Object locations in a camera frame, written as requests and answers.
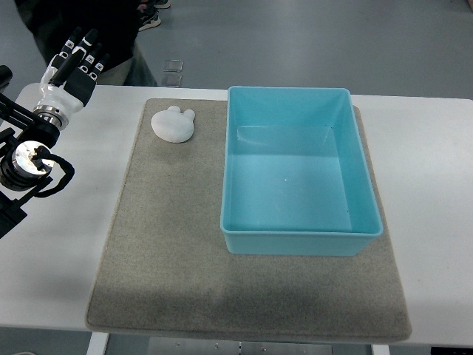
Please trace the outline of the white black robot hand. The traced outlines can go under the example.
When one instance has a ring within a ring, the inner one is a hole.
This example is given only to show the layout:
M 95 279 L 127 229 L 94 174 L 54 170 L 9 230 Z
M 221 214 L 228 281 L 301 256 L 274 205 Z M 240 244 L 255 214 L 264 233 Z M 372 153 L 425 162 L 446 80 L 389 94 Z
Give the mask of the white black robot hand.
M 98 42 L 98 30 L 83 33 L 76 28 L 48 64 L 41 79 L 38 105 L 52 107 L 67 117 L 80 111 L 89 103 L 108 60 L 109 55 L 102 53 Z

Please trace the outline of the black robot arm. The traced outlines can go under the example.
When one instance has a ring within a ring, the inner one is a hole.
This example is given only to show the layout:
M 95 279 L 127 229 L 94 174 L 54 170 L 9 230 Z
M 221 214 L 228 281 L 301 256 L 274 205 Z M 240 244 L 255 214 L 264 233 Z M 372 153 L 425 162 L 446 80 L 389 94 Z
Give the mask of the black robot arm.
M 46 198 L 63 190 L 75 169 L 51 152 L 66 119 L 52 106 L 37 106 L 33 112 L 1 95 L 1 186 L 23 192 L 19 199 L 1 193 L 1 236 L 11 232 L 27 213 L 23 205 L 34 197 Z

